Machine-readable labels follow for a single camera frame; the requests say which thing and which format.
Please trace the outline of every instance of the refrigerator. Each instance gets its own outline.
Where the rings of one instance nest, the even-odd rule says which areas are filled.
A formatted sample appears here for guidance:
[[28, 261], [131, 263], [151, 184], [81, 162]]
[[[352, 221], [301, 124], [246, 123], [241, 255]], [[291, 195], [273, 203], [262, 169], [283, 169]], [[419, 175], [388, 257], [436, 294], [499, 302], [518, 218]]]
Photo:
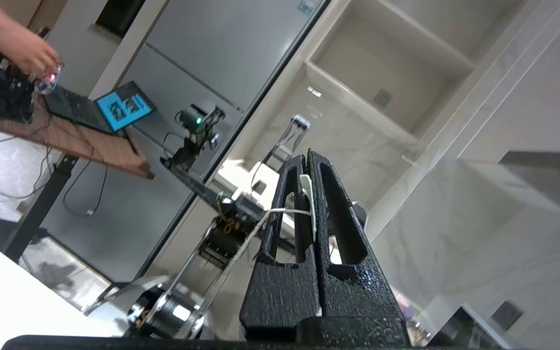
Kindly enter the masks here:
[[[307, 34], [326, 0], [171, 0], [122, 77], [133, 80], [158, 107], [131, 128], [156, 178], [109, 171], [101, 206], [85, 219], [57, 201], [45, 226], [111, 281], [131, 281], [148, 268], [176, 228], [193, 194], [158, 158], [167, 132], [186, 135], [175, 115], [189, 104], [213, 102], [226, 113], [215, 127], [214, 150], [196, 159], [191, 173], [207, 177], [221, 160], [283, 62]], [[169, 137], [167, 148], [182, 146]], [[75, 168], [73, 177], [81, 170]], [[91, 164], [84, 185], [69, 193], [68, 203], [89, 206], [104, 168]]]

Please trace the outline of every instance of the laptop keyboard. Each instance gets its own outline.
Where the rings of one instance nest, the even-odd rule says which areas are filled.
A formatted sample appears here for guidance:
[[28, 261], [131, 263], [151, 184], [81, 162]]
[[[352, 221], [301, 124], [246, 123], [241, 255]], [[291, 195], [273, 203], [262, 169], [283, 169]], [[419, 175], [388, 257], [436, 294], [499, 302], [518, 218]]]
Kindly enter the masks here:
[[105, 122], [97, 117], [93, 105], [88, 103], [87, 97], [67, 90], [64, 91], [64, 97], [68, 100], [76, 120], [95, 126], [105, 126]]

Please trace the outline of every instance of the tiled floor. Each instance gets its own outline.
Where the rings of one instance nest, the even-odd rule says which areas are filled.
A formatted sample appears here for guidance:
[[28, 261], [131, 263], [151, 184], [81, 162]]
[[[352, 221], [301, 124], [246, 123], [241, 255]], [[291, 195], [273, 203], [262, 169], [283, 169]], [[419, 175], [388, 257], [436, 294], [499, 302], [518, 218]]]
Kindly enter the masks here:
[[[0, 140], [8, 137], [0, 133]], [[34, 184], [40, 176], [40, 162], [45, 155], [45, 147], [39, 144], [20, 139], [1, 142], [0, 193], [23, 197], [33, 192]], [[56, 157], [56, 153], [51, 153], [50, 163], [53, 163]], [[46, 162], [43, 165], [43, 173], [47, 173]], [[0, 219], [18, 221], [21, 213], [17, 208], [21, 202], [22, 199], [0, 194]], [[20, 266], [80, 310], [92, 304], [109, 285], [91, 268], [50, 238], [30, 245]]]

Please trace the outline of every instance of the shelf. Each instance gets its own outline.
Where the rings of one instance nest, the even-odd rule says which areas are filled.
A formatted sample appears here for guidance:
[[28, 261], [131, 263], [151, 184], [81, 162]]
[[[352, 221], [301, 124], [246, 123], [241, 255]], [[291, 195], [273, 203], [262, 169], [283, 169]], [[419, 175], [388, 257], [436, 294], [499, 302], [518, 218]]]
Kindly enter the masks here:
[[359, 0], [356, 1], [355, 11], [451, 77], [465, 75], [475, 69], [474, 62], [465, 54], [388, 0]]
[[[416, 140], [403, 131], [391, 132], [382, 127], [382, 123], [378, 128], [373, 126], [377, 122], [367, 122], [355, 108], [336, 98], [346, 93], [332, 93], [324, 88], [325, 79], [318, 73], [308, 72], [307, 66], [302, 64], [293, 81], [287, 84], [284, 95], [269, 109], [267, 124], [258, 134], [258, 141], [242, 158], [248, 167], [255, 167], [280, 140], [291, 118], [301, 115], [309, 120], [311, 127], [295, 154], [303, 155], [312, 149], [325, 155], [334, 164], [352, 201], [373, 204], [381, 197], [374, 189], [389, 188], [411, 166], [404, 156], [413, 159], [416, 147], [404, 142]], [[376, 120], [383, 118], [379, 113], [376, 115]]]
[[385, 135], [400, 142], [400, 144], [413, 145], [418, 142], [411, 133], [407, 132], [397, 122], [313, 62], [306, 62], [306, 75], [310, 81], [338, 99], [357, 116], [378, 128]]

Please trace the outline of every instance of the human hand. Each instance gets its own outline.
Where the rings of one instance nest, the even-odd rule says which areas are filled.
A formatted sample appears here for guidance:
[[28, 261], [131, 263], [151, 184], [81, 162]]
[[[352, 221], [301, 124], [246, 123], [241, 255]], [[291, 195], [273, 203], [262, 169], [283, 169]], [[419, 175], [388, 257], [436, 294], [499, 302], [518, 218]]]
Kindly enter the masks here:
[[47, 42], [13, 20], [0, 24], [0, 52], [27, 75], [56, 73], [61, 63]]

